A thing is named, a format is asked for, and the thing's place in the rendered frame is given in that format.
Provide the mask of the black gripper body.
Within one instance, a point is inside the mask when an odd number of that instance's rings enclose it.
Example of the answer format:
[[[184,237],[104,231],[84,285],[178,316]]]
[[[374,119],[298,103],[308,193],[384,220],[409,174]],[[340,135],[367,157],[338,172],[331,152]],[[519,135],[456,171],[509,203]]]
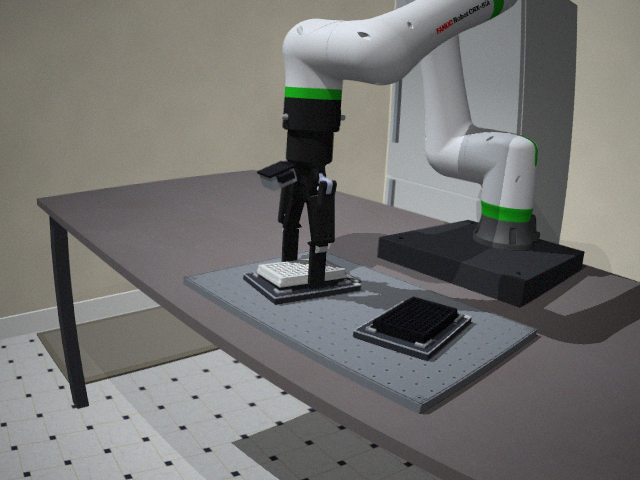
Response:
[[[301,174],[306,175],[310,196],[317,196],[319,173],[326,177],[325,166],[332,162],[334,133],[308,134],[287,131],[286,160],[302,164]]]

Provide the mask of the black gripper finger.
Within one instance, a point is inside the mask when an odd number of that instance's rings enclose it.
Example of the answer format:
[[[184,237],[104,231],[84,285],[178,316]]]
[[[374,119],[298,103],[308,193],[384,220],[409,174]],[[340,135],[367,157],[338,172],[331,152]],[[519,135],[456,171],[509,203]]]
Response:
[[[335,241],[335,192],[337,182],[319,173],[318,195],[310,196],[306,175],[300,175],[303,200],[307,204],[311,242],[309,251],[308,284],[325,282],[328,243]],[[317,237],[318,235],[318,237]]]
[[[299,174],[296,174],[296,177],[297,182],[281,188],[278,222],[283,224],[282,262],[295,261],[298,258],[298,228],[302,227],[299,221],[305,202],[303,194],[297,193]]]

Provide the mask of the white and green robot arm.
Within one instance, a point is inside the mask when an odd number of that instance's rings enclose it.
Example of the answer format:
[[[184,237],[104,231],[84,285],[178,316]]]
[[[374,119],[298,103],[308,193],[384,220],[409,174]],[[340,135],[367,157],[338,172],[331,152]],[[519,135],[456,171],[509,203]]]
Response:
[[[482,187],[473,239],[497,249],[531,249],[540,238],[532,214],[538,146],[525,136],[472,123],[459,44],[459,33],[516,2],[406,0],[407,5],[371,19],[300,22],[283,43],[283,128],[338,132],[346,119],[341,115],[343,80],[389,85],[420,62],[426,158],[439,174]]]

